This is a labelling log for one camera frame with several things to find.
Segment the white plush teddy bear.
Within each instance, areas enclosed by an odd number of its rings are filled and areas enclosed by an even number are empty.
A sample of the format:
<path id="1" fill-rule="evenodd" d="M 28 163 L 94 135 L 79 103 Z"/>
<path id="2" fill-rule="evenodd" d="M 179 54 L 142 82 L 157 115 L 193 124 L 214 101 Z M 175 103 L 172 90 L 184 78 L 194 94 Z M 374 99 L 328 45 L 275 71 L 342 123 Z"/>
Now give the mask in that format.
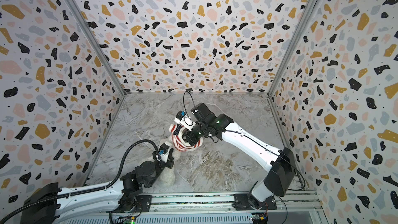
<path id="1" fill-rule="evenodd" d="M 165 168 L 155 183 L 155 192 L 185 192 L 193 191 L 189 183 L 190 174 L 195 170 L 191 159 L 198 154 L 199 148 L 203 145 L 200 140 L 197 145 L 189 146 L 187 142 L 175 140 L 175 136 L 171 135 L 166 139 L 152 139 L 156 145 L 167 144 L 173 148 L 174 165 L 171 169 Z"/>

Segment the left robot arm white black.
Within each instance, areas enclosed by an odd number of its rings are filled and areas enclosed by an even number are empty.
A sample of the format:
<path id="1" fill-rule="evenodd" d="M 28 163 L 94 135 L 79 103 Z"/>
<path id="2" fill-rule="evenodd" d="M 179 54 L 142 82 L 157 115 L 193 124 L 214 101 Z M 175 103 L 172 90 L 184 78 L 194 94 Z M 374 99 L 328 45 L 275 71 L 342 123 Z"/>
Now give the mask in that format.
<path id="1" fill-rule="evenodd" d="M 149 211 L 151 197 L 142 196 L 145 188 L 156 182 L 165 168 L 172 169 L 172 151 L 161 154 L 160 160 L 145 161 L 134 171 L 119 178 L 112 186 L 108 183 L 80 187 L 58 188 L 51 183 L 25 201 L 33 204 L 23 210 L 22 224 L 59 224 L 82 215 L 114 212 L 123 213 L 134 207 Z"/>

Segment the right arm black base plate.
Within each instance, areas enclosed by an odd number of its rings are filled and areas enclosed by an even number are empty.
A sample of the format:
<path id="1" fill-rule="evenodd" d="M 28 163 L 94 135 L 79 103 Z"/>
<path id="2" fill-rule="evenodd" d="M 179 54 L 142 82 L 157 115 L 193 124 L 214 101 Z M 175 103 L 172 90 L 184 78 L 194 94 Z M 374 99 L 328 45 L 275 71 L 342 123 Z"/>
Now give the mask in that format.
<path id="1" fill-rule="evenodd" d="M 273 196 L 268 197 L 265 201 L 259 202 L 251 194 L 235 194 L 232 207 L 237 211 L 266 211 L 276 210 L 277 205 Z"/>

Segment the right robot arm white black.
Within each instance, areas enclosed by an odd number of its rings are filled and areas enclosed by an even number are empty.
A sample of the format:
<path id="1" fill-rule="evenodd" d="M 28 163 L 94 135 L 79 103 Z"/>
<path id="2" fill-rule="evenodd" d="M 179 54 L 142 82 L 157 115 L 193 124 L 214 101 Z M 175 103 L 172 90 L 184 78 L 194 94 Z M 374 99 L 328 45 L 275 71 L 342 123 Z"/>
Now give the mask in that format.
<path id="1" fill-rule="evenodd" d="M 233 207 L 236 210 L 274 209 L 270 202 L 285 196 L 297 173 L 293 152 L 287 147 L 278 149 L 262 142 L 229 116 L 216 116 L 204 103 L 195 106 L 191 113 L 195 121 L 184 111 L 176 114 L 175 122 L 180 130 L 172 134 L 177 141 L 195 146 L 202 138 L 216 137 L 239 148 L 267 172 L 264 180 L 256 182 L 242 200 L 235 199 Z"/>

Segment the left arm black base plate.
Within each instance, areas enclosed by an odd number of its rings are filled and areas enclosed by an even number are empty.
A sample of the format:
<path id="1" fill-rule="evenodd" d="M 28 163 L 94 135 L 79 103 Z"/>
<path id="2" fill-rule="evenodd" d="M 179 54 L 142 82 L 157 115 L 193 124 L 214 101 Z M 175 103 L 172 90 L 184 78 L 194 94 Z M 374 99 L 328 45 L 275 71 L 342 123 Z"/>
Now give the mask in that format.
<path id="1" fill-rule="evenodd" d="M 139 213 L 148 213 L 151 207 L 151 195 L 123 196 L 119 200 L 119 212 L 131 211 L 135 208 Z"/>

